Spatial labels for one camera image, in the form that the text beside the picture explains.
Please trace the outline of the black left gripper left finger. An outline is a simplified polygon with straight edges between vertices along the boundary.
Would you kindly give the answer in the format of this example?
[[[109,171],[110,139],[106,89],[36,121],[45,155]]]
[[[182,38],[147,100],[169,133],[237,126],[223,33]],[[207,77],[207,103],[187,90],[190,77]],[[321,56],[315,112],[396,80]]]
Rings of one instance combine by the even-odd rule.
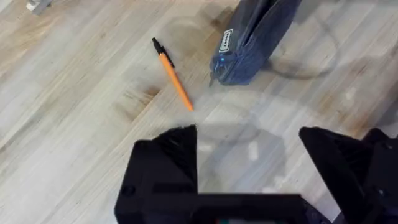
[[[134,143],[114,206],[118,223],[188,223],[189,213],[171,209],[174,199],[158,211],[153,196],[198,192],[197,127],[169,129],[153,139]]]

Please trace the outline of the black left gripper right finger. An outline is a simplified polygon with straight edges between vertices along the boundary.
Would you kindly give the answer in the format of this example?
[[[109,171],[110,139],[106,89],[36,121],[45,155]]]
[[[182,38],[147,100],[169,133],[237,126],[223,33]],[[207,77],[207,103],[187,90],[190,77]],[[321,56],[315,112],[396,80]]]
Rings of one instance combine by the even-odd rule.
[[[378,128],[362,139],[302,127],[299,137],[340,213],[335,223],[397,224],[397,138]]]

